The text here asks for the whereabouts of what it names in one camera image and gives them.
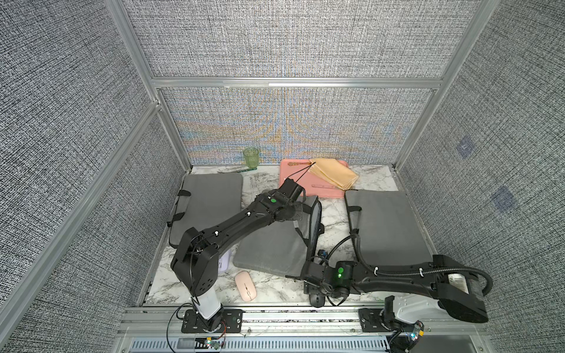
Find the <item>lilac computer mouse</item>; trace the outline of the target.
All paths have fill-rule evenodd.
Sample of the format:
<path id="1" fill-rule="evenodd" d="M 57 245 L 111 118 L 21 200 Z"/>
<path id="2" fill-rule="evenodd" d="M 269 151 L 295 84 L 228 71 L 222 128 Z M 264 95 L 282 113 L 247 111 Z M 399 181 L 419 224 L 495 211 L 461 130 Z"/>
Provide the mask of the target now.
<path id="1" fill-rule="evenodd" d="M 229 269 L 231 254 L 232 251 L 229 249 L 219 258 L 218 274 L 223 274 Z"/>

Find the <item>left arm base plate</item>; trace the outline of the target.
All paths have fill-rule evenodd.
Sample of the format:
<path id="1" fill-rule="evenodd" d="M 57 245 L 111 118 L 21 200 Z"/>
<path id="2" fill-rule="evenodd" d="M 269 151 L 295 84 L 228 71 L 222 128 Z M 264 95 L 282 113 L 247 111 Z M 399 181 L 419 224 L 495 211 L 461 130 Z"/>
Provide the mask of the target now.
<path id="1" fill-rule="evenodd" d="M 243 323 L 243 310 L 221 309 L 210 319 L 204 319 L 195 310 L 187 310 L 182 320 L 181 332 L 184 334 L 211 333 L 219 335 L 226 333 L 240 333 Z"/>

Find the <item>black computer mouse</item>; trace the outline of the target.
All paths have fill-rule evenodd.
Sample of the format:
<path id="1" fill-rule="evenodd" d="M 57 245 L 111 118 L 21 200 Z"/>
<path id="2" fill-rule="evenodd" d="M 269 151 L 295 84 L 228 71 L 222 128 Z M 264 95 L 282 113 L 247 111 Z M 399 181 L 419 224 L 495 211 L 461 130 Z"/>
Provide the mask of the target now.
<path id="1" fill-rule="evenodd" d="M 309 302 L 312 307 L 321 308 L 325 306 L 326 296 L 320 292 L 309 294 Z"/>

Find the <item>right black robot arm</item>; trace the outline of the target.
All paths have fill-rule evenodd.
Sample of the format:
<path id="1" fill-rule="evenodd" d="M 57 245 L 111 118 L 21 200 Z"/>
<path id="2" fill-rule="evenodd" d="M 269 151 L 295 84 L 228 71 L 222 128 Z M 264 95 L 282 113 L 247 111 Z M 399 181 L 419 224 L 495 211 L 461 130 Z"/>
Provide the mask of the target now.
<path id="1" fill-rule="evenodd" d="M 407 266 L 370 266 L 362 261 L 305 262 L 300 279 L 322 296 L 348 298 L 371 292 L 415 294 L 436 300 L 439 307 L 461 322 L 485 324 L 484 297 L 494 285 L 486 272 L 435 254 L 428 262 Z"/>

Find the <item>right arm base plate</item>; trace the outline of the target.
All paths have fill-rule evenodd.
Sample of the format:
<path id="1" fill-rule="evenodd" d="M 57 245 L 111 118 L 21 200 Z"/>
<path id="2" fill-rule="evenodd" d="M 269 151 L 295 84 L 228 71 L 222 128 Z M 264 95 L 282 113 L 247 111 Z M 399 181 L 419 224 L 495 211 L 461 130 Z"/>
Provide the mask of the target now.
<path id="1" fill-rule="evenodd" d="M 358 310 L 358 319 L 363 333 L 388 332 L 382 323 L 382 308 L 365 307 Z"/>

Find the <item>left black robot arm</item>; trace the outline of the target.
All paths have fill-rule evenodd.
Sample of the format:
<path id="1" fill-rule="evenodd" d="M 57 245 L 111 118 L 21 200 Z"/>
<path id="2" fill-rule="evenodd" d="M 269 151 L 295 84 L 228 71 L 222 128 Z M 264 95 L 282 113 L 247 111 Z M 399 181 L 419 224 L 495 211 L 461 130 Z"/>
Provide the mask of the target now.
<path id="1" fill-rule="evenodd" d="M 304 188 L 287 178 L 278 188 L 258 194 L 235 216 L 198 231 L 185 231 L 171 262 L 176 277 L 188 288 L 194 311 L 205 330 L 214 332 L 222 322 L 223 306 L 213 289 L 218 279 L 219 258 L 232 245 L 275 222 L 290 221 L 297 214 Z"/>

